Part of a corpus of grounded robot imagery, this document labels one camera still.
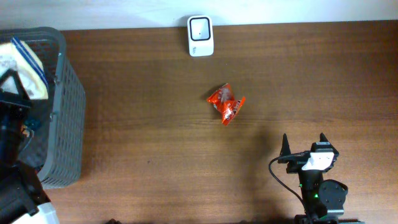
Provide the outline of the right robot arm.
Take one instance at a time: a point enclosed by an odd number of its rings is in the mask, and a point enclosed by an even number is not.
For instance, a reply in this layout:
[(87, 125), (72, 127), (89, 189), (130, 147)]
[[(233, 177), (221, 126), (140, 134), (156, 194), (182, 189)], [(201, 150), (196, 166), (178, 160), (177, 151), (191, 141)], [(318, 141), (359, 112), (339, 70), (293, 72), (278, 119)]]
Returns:
[(324, 173), (333, 168), (339, 152), (320, 133), (320, 140), (314, 142), (308, 151), (293, 153), (290, 150), (287, 135), (282, 138), (279, 157), (271, 160), (279, 164), (286, 164), (286, 173), (297, 174), (301, 194), (298, 195), (291, 188), (279, 181), (283, 187), (292, 192), (300, 200), (305, 213), (296, 215), (296, 224), (355, 224), (359, 220), (341, 220), (344, 214), (344, 203), (348, 194), (348, 187), (333, 179), (324, 179)]

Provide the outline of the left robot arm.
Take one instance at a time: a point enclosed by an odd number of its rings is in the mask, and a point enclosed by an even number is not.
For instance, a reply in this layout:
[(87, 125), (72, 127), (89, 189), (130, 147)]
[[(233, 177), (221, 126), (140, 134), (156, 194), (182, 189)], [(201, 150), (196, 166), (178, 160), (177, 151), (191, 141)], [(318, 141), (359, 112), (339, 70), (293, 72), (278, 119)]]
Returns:
[(1, 91), (1, 223), (58, 223), (35, 169), (17, 160), (32, 103), (15, 70), (6, 70), (1, 84), (10, 78), (16, 92)]

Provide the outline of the red snack bag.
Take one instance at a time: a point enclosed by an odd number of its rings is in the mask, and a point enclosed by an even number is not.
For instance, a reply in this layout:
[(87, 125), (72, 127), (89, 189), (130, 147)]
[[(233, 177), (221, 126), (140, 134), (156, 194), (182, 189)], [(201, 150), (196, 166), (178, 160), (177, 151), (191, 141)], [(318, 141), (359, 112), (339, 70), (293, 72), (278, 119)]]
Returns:
[(239, 110), (246, 101), (246, 97), (244, 96), (240, 100), (237, 100), (234, 97), (231, 85), (226, 83), (206, 100), (220, 112), (222, 124), (227, 126), (239, 113)]

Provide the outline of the cream blue chips bag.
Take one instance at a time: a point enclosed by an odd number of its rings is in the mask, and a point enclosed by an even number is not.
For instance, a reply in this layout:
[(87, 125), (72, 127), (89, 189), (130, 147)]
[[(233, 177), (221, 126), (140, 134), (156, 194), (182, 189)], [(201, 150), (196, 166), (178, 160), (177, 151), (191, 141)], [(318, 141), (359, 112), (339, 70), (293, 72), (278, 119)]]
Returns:
[(17, 72), (30, 100), (49, 98), (49, 84), (42, 61), (24, 41), (17, 37), (1, 44), (1, 90), (17, 94), (17, 83), (12, 77), (6, 78), (8, 70)]

